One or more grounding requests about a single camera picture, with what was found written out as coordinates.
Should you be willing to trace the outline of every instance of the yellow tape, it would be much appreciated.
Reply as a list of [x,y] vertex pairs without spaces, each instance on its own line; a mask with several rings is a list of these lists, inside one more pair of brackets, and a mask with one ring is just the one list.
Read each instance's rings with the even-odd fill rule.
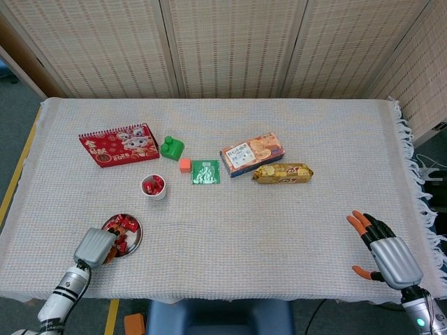
[[119,299],[110,300],[109,314],[105,324],[104,335],[113,335],[115,330],[115,322],[117,321]]
[[6,190],[5,197],[3,198],[3,201],[1,202],[0,227],[3,224],[3,220],[5,219],[9,204],[11,202],[11,199],[13,198],[13,195],[14,195],[15,187],[17,186],[17,183],[20,178],[20,174],[22,173],[23,162],[24,162],[25,158],[28,156],[29,148],[31,148],[31,143],[33,142],[34,134],[36,133],[36,123],[37,123],[37,120],[40,115],[41,115],[41,109],[39,108],[36,119],[34,120],[33,127],[31,128],[31,131],[29,132],[27,142],[25,143],[25,146],[22,150],[22,154],[20,155],[19,162],[15,166],[14,174],[13,174],[13,177],[11,178],[8,189]]

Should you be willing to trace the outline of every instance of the table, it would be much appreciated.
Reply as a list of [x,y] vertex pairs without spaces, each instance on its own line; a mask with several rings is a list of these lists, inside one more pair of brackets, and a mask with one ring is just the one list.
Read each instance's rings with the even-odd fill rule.
[[[142,243],[95,270],[88,297],[397,301],[398,292],[351,270],[375,269],[346,222],[353,209],[387,222],[419,261],[422,285],[446,293],[397,102],[51,98],[42,107],[0,236],[0,295],[46,298],[87,229],[122,212],[142,223]],[[251,173],[231,179],[221,164],[221,184],[197,186],[165,158],[101,169],[78,141],[140,122],[159,142],[184,141],[192,159],[220,160],[221,148],[274,131],[283,162],[306,163],[315,175],[308,184],[260,185]],[[142,195],[149,173],[165,178],[164,200]]]

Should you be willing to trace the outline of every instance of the yellow snack package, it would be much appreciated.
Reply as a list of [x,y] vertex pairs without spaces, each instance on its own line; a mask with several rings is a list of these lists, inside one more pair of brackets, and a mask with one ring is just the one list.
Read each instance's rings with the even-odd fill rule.
[[314,172],[303,163],[268,164],[253,172],[253,179],[260,184],[307,183]]

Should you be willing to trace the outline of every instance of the orange fingertip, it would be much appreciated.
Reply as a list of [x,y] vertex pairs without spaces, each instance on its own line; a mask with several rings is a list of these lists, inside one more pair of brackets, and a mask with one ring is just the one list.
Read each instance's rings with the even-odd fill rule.
[[370,223],[370,221],[363,214],[361,214],[359,211],[353,211],[352,214],[354,214],[356,219],[358,219],[360,221],[360,223],[362,223],[363,227],[366,228],[366,227],[372,225]]
[[358,265],[354,265],[352,267],[352,270],[354,270],[354,272],[356,274],[358,274],[360,277],[371,280],[371,272],[365,271],[364,269],[362,269]]
[[354,227],[354,229],[357,230],[360,236],[366,234],[366,229],[365,227],[363,227],[363,225],[360,223],[359,220],[357,220],[353,216],[347,216],[346,218],[348,219],[349,223]]

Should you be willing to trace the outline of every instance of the red notebook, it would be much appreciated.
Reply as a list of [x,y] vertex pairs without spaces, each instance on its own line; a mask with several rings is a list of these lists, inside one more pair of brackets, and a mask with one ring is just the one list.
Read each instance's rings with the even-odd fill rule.
[[147,124],[82,134],[79,141],[102,168],[160,157],[159,145]]

